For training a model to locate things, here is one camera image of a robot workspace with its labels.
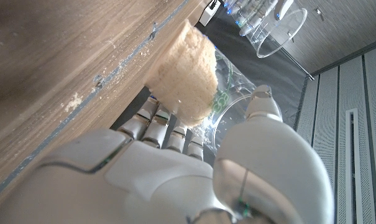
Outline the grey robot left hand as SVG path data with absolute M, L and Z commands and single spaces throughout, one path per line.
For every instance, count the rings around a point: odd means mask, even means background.
M 269 17 L 274 21 L 283 19 L 294 0 L 225 0 L 223 7 L 245 36 Z

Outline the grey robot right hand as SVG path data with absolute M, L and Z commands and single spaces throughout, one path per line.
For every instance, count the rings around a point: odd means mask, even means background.
M 164 115 L 148 100 L 151 121 L 98 129 L 42 158 L 0 204 L 0 223 L 333 223 L 334 194 L 314 149 L 282 121 L 268 85 L 250 98 L 213 164 L 201 143 L 178 150 L 142 134 L 161 132 Z

